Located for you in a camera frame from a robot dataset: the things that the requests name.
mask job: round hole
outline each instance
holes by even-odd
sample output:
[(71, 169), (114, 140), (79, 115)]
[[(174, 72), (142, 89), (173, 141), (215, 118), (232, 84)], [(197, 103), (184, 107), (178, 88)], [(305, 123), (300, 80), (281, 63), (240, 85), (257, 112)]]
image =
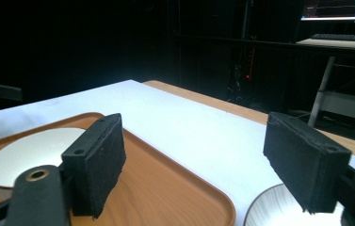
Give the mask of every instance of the round hole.
[(77, 151), (74, 151), (74, 154), (82, 154), (84, 152), (84, 150), (77, 150)]
[(26, 181), (35, 182), (46, 177), (48, 174), (50, 174), (48, 169), (37, 169), (27, 174)]

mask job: computer monitor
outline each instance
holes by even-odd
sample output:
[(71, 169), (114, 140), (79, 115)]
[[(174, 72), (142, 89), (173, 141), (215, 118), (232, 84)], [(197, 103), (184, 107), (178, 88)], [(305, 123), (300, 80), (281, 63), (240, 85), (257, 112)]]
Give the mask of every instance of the computer monitor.
[(302, 21), (355, 21), (355, 0), (305, 0)]

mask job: orange tray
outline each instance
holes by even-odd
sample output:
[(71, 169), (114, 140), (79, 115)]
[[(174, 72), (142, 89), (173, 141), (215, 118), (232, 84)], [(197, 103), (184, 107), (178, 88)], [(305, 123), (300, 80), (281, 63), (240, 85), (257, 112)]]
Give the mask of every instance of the orange tray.
[[(58, 127), (87, 129), (103, 115), (86, 113), (21, 134), (0, 139), (10, 142)], [(127, 160), (98, 219), (74, 217), (72, 225), (233, 225), (235, 210), (220, 190), (183, 168), (132, 133), (124, 130)]]

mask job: white table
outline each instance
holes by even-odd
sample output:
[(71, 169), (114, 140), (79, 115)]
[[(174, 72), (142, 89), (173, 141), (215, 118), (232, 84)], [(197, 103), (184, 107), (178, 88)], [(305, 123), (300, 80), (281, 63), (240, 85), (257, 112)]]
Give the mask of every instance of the white table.
[(223, 191), (234, 225), (282, 182), (263, 155), (265, 125), (132, 80), (0, 110), (0, 138), (87, 112), (121, 113), (125, 129)]

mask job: white plate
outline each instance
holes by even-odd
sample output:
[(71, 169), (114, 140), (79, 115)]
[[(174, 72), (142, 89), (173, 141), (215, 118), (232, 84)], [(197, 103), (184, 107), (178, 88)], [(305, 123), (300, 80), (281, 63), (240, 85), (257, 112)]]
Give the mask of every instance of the white plate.
[(273, 186), (259, 195), (250, 206), (244, 226), (274, 225), (341, 225), (344, 207), (339, 202), (332, 214), (310, 215), (302, 208), (284, 184)]
[(26, 170), (42, 165), (59, 166), (61, 154), (83, 133), (79, 128), (45, 130), (20, 138), (0, 150), (0, 187), (11, 188)]

